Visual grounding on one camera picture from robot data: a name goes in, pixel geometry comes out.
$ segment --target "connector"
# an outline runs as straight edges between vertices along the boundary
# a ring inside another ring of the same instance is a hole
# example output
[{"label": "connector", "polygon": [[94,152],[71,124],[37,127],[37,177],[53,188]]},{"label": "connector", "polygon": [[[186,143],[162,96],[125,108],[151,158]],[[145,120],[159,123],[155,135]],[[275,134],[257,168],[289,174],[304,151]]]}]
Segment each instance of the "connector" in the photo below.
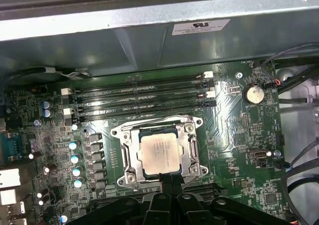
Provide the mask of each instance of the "connector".
[{"label": "connector", "polygon": [[263,149],[250,150],[250,154],[253,155],[255,159],[263,159],[267,157],[267,151]]},{"label": "connector", "polygon": [[20,186],[19,169],[0,170],[0,189]]},{"label": "connector", "polygon": [[61,89],[61,95],[71,95],[72,94],[72,89],[71,88],[63,88]]}]

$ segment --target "electrolytic capacitor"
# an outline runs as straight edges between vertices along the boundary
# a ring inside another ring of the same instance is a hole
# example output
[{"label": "electrolytic capacitor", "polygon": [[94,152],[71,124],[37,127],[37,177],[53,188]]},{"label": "electrolytic capacitor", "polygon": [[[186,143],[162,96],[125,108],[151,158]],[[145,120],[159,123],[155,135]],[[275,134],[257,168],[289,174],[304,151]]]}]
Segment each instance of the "electrolytic capacitor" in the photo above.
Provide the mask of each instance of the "electrolytic capacitor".
[{"label": "electrolytic capacitor", "polygon": [[43,101],[41,103],[41,106],[43,109],[49,109],[49,108],[52,108],[53,104],[52,102],[49,102],[49,101]]},{"label": "electrolytic capacitor", "polygon": [[48,173],[50,173],[51,171],[54,171],[54,170],[56,170],[57,169],[57,165],[56,164],[50,164],[50,165],[48,165],[48,166],[46,166],[45,168],[44,168],[44,171],[48,174]]},{"label": "electrolytic capacitor", "polygon": [[69,149],[75,150],[80,145],[80,142],[77,140],[74,140],[69,143]]},{"label": "electrolytic capacitor", "polygon": [[37,159],[42,156],[42,153],[40,151],[33,152],[29,154],[29,159]]},{"label": "electrolytic capacitor", "polygon": [[78,177],[77,180],[74,181],[74,187],[80,188],[84,184],[85,180],[83,177]]},{"label": "electrolytic capacitor", "polygon": [[81,124],[72,124],[71,129],[72,131],[77,131],[81,128]]},{"label": "electrolytic capacitor", "polygon": [[45,195],[44,197],[41,198],[41,200],[39,200],[39,205],[42,206],[46,202],[48,202],[49,200],[50,200],[50,196],[49,195]]},{"label": "electrolytic capacitor", "polygon": [[54,111],[51,111],[51,110],[49,110],[49,109],[45,109],[45,110],[43,111],[43,116],[44,116],[45,118],[51,118],[51,117],[54,116]]},{"label": "electrolytic capacitor", "polygon": [[83,168],[81,166],[77,166],[75,169],[73,169],[72,174],[75,177],[78,177],[83,172]]},{"label": "electrolytic capacitor", "polygon": [[82,155],[75,154],[71,157],[71,163],[77,164],[82,159]]},{"label": "electrolytic capacitor", "polygon": [[39,193],[36,194],[36,196],[40,199],[44,197],[49,192],[48,188],[42,189]]},{"label": "electrolytic capacitor", "polygon": [[60,222],[62,224],[67,223],[69,220],[71,219],[71,213],[69,212],[64,212],[62,213],[61,217],[60,217]]}]

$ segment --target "metal panel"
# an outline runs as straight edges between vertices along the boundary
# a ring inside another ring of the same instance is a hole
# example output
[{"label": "metal panel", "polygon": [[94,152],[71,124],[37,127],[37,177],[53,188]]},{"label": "metal panel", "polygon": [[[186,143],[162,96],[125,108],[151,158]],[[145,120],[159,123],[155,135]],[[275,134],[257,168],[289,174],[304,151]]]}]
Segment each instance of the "metal panel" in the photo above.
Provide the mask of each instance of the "metal panel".
[{"label": "metal panel", "polygon": [[[305,69],[302,67],[295,67],[292,70],[296,73]],[[307,80],[291,91],[287,91],[280,95],[281,98],[307,98],[309,95],[316,98],[317,81]],[[314,140],[319,138],[319,118],[314,117],[314,110],[318,111],[316,107],[311,105],[287,105],[282,104],[280,108],[282,129],[285,135],[285,160],[291,162],[301,150]],[[306,161],[316,159],[318,157],[318,148],[310,150],[304,155],[296,164],[302,164]],[[313,176],[319,173],[319,169],[313,169],[288,180],[288,183],[293,181]],[[318,204],[319,190],[318,184],[307,184],[300,186],[295,191],[291,192],[291,198],[300,213],[306,218],[309,224],[313,224],[318,219],[319,207]]]}]

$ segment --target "integrated circuit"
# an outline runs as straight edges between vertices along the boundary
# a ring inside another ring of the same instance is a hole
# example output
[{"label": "integrated circuit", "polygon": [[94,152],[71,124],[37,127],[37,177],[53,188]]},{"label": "integrated circuit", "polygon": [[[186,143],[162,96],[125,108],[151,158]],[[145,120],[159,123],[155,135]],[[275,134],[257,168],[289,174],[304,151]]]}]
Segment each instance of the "integrated circuit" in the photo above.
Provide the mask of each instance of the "integrated circuit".
[{"label": "integrated circuit", "polygon": [[277,202],[276,194],[265,194],[265,204],[274,204]]}]

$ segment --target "chip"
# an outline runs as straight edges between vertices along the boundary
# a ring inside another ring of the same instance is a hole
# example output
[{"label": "chip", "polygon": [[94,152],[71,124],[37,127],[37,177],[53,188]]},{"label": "chip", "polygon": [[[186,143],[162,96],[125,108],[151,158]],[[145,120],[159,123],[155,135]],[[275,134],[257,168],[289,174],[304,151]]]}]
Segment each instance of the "chip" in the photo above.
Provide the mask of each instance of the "chip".
[{"label": "chip", "polygon": [[44,138],[43,138],[43,143],[44,143],[44,144],[49,144],[50,142],[51,142],[50,137],[44,137]]},{"label": "chip", "polygon": [[78,194],[72,194],[71,195],[71,201],[78,201],[79,200],[79,195]]},{"label": "chip", "polygon": [[60,159],[61,160],[68,160],[68,155],[67,154],[61,154]]},{"label": "chip", "polygon": [[57,184],[58,183],[58,178],[55,178],[55,177],[51,178],[51,183],[52,184]]},{"label": "chip", "polygon": [[71,214],[77,214],[78,213],[78,208],[71,208]]},{"label": "chip", "polygon": [[274,204],[277,202],[276,194],[265,194],[265,203]]},{"label": "chip", "polygon": [[141,138],[143,169],[147,175],[179,170],[180,156],[175,133],[153,134]]}]

